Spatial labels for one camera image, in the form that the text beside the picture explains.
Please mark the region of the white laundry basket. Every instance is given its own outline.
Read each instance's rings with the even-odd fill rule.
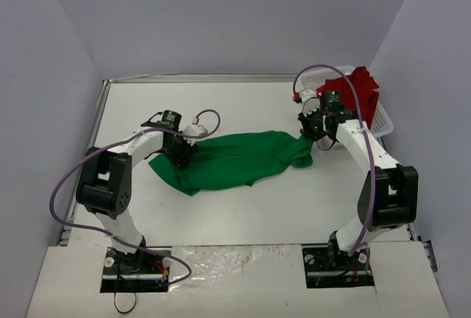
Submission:
[[[351,74],[355,69],[353,66],[339,66],[338,70],[345,74]],[[339,74],[328,68],[318,69],[314,71],[308,71],[300,76],[300,82],[304,89],[316,90],[325,84],[325,80],[336,79],[339,77]],[[378,101],[376,105],[375,117],[373,118],[373,123],[371,125],[371,133],[375,138],[380,138],[381,136],[392,133],[394,130],[394,125],[391,119],[388,116],[388,113],[384,110],[381,103]]]

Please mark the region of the green fabric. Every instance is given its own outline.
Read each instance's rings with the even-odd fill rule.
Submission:
[[[194,195],[201,189],[251,186],[256,180],[283,172],[289,165],[301,168],[312,164],[312,142],[286,132],[232,134],[197,144],[199,150],[186,169],[173,166],[164,155],[158,155],[149,165],[170,186]]]

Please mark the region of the white table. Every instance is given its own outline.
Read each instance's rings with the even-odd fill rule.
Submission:
[[[185,125],[208,107],[222,115],[216,135],[299,135],[289,83],[126,83],[111,86],[96,145],[125,138],[158,110],[176,110]],[[203,122],[211,128],[214,120]],[[138,294],[129,317],[448,317],[423,246],[409,241],[405,228],[372,244],[375,287],[305,287],[300,244],[326,242],[347,224],[363,184],[342,146],[314,146],[312,155],[309,169],[290,167],[251,188],[194,197],[139,164],[130,203],[135,223],[149,245],[172,247],[194,274],[168,293]],[[100,226],[81,205],[75,222]],[[108,245],[101,234],[73,229],[68,247],[49,248],[28,317],[118,317],[113,295],[99,293]],[[171,276],[182,273],[172,266]],[[126,308],[128,299],[120,294],[118,304]]]

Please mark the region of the purple cable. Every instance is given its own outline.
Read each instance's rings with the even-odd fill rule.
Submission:
[[[158,250],[151,250],[149,248],[145,248],[145,247],[139,247],[139,246],[135,246],[134,244],[131,244],[131,243],[127,243],[123,240],[121,240],[119,237],[113,235],[110,231],[107,231],[103,228],[100,228],[100,227],[96,227],[96,226],[88,226],[88,225],[80,225],[80,224],[75,224],[73,222],[67,222],[66,220],[62,220],[57,214],[56,214],[56,210],[54,208],[54,201],[56,199],[56,196],[57,196],[57,192],[59,191],[60,187],[64,184],[64,182],[77,170],[79,169],[81,166],[83,166],[84,163],[88,162],[89,160],[91,160],[92,158],[100,155],[101,153],[103,153],[104,151],[106,150],[109,150],[109,149],[112,149],[113,147],[116,147],[116,146],[121,146],[121,145],[124,145],[124,144],[127,144],[137,138],[140,138],[142,135],[144,134],[147,134],[147,133],[152,133],[152,132],[164,132],[164,133],[168,133],[168,134],[173,134],[173,135],[178,135],[178,136],[182,136],[184,138],[192,138],[192,139],[203,139],[203,138],[207,138],[208,136],[214,134],[219,126],[221,125],[221,116],[219,115],[219,113],[217,113],[215,110],[203,110],[201,111],[200,113],[198,113],[197,116],[201,116],[203,113],[206,113],[206,112],[212,112],[216,115],[217,119],[218,119],[218,122],[217,122],[217,125],[215,126],[215,128],[213,130],[211,130],[207,135],[203,135],[203,136],[192,136],[192,135],[185,135],[185,134],[182,134],[181,132],[174,132],[174,131],[171,131],[171,130],[167,130],[167,129],[163,129],[163,128],[151,128],[151,129],[147,129],[147,130],[144,130],[143,132],[139,132],[139,133],[136,133],[134,134],[133,136],[131,136],[130,138],[128,138],[127,140],[124,140],[124,141],[119,141],[117,143],[114,143],[114,144],[111,144],[111,145],[108,145],[108,146],[105,146],[105,147],[102,147],[101,149],[98,149],[92,153],[90,153],[89,155],[85,156],[73,169],[71,169],[70,171],[68,171],[67,173],[65,173],[63,175],[63,177],[59,180],[59,182],[57,182],[57,185],[54,187],[54,189],[52,190],[52,193],[51,193],[51,198],[49,199],[49,211],[53,217],[54,220],[56,220],[57,222],[59,222],[60,224],[62,225],[65,225],[65,226],[70,226],[70,227],[76,227],[76,228],[83,228],[85,230],[93,230],[93,231],[98,231],[98,232],[101,232],[101,233],[104,233],[105,235],[113,238],[115,241],[117,241],[118,243],[120,244],[123,244],[124,246],[127,246],[129,248],[134,248],[135,250],[141,250],[142,252],[147,252],[151,255],[159,255],[159,256],[163,256],[163,257],[167,257],[167,258],[170,258],[174,261],[177,261],[178,263],[182,264],[187,270],[188,270],[188,274],[187,275],[184,275],[182,276],[181,278],[178,278],[178,279],[175,279],[171,282],[168,283],[168,285],[172,285],[174,283],[179,283],[180,281],[183,281],[185,280],[186,278],[189,278],[191,276],[191,267],[186,263],[184,262],[182,259],[178,258],[178,257],[175,257],[173,255],[170,255],[170,254],[167,254],[167,253],[164,253],[164,252],[160,252]]]
[[[329,66],[327,64],[314,64],[312,66],[308,66],[301,70],[298,75],[294,78],[293,81],[293,95],[296,94],[296,83],[297,80],[300,78],[301,74],[305,73],[308,70],[315,69],[315,68],[329,68],[330,70],[333,70],[340,74],[341,77],[347,81],[350,89],[353,92],[353,98],[355,99],[355,106],[356,106],[356,111],[358,113],[358,120],[360,121],[360,129],[363,129],[363,118],[361,116],[361,110],[360,110],[360,102],[358,101],[358,95],[356,94],[355,91],[355,86],[353,86],[352,82],[348,78],[347,75],[345,75],[342,71],[338,70],[335,66]],[[369,193],[369,203],[368,203],[368,211],[366,212],[366,218],[365,222],[363,224],[363,227],[361,228],[360,234],[358,235],[358,238],[356,239],[352,249],[348,252],[348,255],[351,257],[353,253],[356,252],[356,250],[361,247],[361,242],[363,241],[363,237],[365,236],[365,233],[368,231],[368,227],[371,225],[372,217],[373,217],[373,208],[375,207],[375,193],[376,193],[376,173],[375,173],[375,159],[373,158],[373,151],[371,149],[371,144],[369,143],[368,139],[368,134],[363,130],[362,131],[363,137],[365,138],[365,144],[366,144],[366,150],[368,151],[368,157],[369,157],[369,169],[371,171],[371,186],[370,186],[370,193]]]

